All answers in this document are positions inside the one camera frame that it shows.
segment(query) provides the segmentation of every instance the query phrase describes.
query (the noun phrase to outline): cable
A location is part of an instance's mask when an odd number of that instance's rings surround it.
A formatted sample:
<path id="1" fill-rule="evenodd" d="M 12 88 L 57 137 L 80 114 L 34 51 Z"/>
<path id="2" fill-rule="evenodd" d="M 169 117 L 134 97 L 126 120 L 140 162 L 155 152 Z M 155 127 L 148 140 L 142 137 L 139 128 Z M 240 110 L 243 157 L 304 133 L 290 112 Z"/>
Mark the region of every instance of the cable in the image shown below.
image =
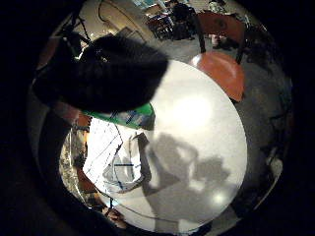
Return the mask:
<path id="1" fill-rule="evenodd" d="M 82 27 L 83 27 L 83 30 L 85 31 L 85 34 L 86 34 L 86 37 L 87 37 L 88 41 L 89 41 L 89 42 L 92 42 L 91 39 L 90 39 L 90 37 L 89 37 L 89 34 L 88 34 L 88 32 L 87 32 L 87 29 L 86 29 L 86 25 L 85 25 L 85 23 L 84 23 L 84 20 L 83 20 L 80 16 L 78 16 L 78 19 L 79 19 L 79 21 L 80 21 L 80 23 L 81 23 L 81 25 L 82 25 Z"/>
<path id="2" fill-rule="evenodd" d="M 107 22 L 107 20 L 104 20 L 102 17 L 101 17 L 101 14 L 100 14 L 100 7 L 101 7 L 101 4 L 103 3 L 103 0 L 100 1 L 100 3 L 98 4 L 98 11 L 97 11 L 97 14 L 98 14 L 98 18 L 102 21 L 102 22 Z"/>

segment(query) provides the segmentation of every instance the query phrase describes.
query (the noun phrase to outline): green book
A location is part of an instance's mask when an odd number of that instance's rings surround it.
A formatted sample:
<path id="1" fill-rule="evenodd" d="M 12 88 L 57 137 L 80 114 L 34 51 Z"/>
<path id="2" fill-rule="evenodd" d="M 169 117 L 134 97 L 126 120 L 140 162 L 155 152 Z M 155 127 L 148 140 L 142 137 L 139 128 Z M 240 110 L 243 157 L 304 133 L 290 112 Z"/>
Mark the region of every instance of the green book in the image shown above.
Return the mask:
<path id="1" fill-rule="evenodd" d="M 98 113 L 83 111 L 83 113 L 100 120 L 123 125 L 133 129 L 146 129 L 150 126 L 155 117 L 153 107 L 149 103 L 134 110 L 124 112 Z"/>

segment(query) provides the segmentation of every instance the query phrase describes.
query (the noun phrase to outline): chair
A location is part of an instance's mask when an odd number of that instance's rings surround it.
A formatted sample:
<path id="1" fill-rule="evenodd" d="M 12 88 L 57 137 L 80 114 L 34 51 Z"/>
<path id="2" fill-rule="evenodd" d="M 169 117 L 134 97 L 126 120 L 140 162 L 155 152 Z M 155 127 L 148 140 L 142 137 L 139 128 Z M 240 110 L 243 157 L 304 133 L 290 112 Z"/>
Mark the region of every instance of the chair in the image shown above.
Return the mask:
<path id="1" fill-rule="evenodd" d="M 244 73 L 240 61 L 245 46 L 247 26 L 232 16 L 210 11 L 193 15 L 201 53 L 189 64 L 209 75 L 235 101 L 242 99 Z M 238 43 L 235 59 L 221 52 L 206 52 L 204 34 L 218 34 Z"/>
<path id="2" fill-rule="evenodd" d="M 154 36 L 159 40 L 164 38 L 171 38 L 170 29 L 167 24 L 158 19 L 149 19 L 147 26 L 153 32 Z"/>

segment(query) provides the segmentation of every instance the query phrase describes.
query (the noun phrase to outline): person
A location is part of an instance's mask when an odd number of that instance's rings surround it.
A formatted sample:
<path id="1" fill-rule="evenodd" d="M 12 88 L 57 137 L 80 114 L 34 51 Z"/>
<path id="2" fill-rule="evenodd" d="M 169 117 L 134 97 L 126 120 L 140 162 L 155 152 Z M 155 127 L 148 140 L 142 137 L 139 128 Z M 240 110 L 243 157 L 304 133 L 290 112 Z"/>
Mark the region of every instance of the person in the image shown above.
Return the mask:
<path id="1" fill-rule="evenodd" d="M 170 0 L 170 7 L 172 8 L 172 16 L 175 18 L 175 26 L 173 28 L 175 37 L 195 39 L 192 36 L 188 25 L 191 21 L 191 11 L 186 4 L 178 2 L 178 0 Z"/>
<path id="2" fill-rule="evenodd" d="M 43 62 L 32 84 L 37 97 L 49 106 L 62 100 L 81 110 L 131 110 L 153 97 L 167 68 L 164 54 L 125 37 L 100 37 L 79 60 L 66 39 L 53 40 L 50 51 L 43 51 L 49 56 L 40 57 Z"/>

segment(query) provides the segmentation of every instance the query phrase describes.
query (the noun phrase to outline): clothing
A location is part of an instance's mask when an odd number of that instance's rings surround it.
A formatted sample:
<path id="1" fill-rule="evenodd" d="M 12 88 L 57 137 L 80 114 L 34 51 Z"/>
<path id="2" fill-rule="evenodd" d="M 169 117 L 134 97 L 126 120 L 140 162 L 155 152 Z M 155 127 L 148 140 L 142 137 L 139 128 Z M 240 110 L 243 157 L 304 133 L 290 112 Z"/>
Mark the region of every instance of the clothing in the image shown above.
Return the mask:
<path id="1" fill-rule="evenodd" d="M 186 21 L 190 15 L 189 7 L 183 3 L 177 3 L 173 7 L 172 15 L 175 17 L 176 22 Z"/>
<path id="2" fill-rule="evenodd" d="M 214 13 L 223 14 L 223 15 L 227 13 L 225 8 L 221 6 L 218 2 L 210 2 L 208 7 L 209 7 L 209 10 Z"/>

